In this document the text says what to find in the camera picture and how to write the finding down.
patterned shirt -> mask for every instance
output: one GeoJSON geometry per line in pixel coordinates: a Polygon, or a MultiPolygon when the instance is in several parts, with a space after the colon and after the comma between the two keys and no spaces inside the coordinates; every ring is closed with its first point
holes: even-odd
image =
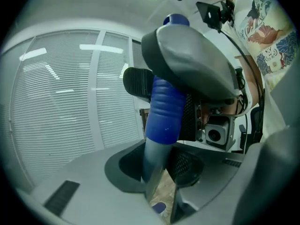
{"type": "MultiPolygon", "coordinates": [[[[234,24],[222,31],[229,35],[257,63],[265,80],[263,137],[285,127],[270,92],[278,84],[296,56],[297,31],[277,0],[233,0],[234,24]]],[[[233,56],[241,56],[234,48],[233,56]]]]}

black vent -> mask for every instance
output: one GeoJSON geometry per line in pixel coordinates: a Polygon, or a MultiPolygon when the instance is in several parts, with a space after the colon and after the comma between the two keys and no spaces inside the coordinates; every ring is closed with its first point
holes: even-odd
{"type": "Polygon", "coordinates": [[[154,75],[148,69],[129,67],[124,71],[123,84],[125,90],[133,96],[150,101],[154,75]]]}
{"type": "Polygon", "coordinates": [[[230,166],[234,166],[234,167],[240,167],[240,165],[242,164],[241,162],[229,160],[229,159],[223,160],[223,163],[228,164],[230,166]]]}
{"type": "Polygon", "coordinates": [[[184,188],[198,181],[203,163],[198,157],[173,147],[166,168],[177,187],[184,188]]]}
{"type": "Polygon", "coordinates": [[[181,130],[178,140],[196,141],[196,110],[192,95],[187,94],[181,120],[181,130]]]}
{"type": "Polygon", "coordinates": [[[45,203],[45,208],[59,217],[70,202],[79,185],[80,184],[76,182],[65,181],[45,203]]]}

ceiling light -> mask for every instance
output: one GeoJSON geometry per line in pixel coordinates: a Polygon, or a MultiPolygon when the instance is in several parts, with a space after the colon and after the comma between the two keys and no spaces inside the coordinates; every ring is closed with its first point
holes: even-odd
{"type": "Polygon", "coordinates": [[[79,48],[81,50],[97,50],[97,51],[102,51],[102,52],[111,52],[111,53],[118,53],[118,54],[122,54],[124,52],[124,50],[121,48],[102,46],[102,45],[94,45],[94,44],[80,44],[79,48]]]}
{"type": "Polygon", "coordinates": [[[70,90],[56,91],[56,93],[65,93],[65,92],[74,92],[74,90],[70,89],[70,90]]]}
{"type": "Polygon", "coordinates": [[[30,51],[30,52],[24,53],[21,57],[19,57],[19,60],[24,61],[26,59],[34,58],[34,57],[37,57],[37,56],[45,54],[45,53],[47,53],[47,50],[44,47],[39,48],[39,49],[30,51]]]}

gray cover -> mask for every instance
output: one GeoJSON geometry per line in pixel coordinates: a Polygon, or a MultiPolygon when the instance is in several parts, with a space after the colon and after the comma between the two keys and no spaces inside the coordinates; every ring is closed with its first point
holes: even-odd
{"type": "Polygon", "coordinates": [[[169,68],[187,86],[218,100],[239,95],[233,66],[201,33],[172,25],[160,27],[156,35],[169,68]]]}

camera lens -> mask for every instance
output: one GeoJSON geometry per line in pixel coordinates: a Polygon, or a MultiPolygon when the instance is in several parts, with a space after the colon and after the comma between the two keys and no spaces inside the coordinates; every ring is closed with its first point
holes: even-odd
{"type": "Polygon", "coordinates": [[[208,132],[208,137],[214,141],[214,142],[217,142],[221,139],[221,135],[218,131],[216,130],[211,130],[208,132]]]}

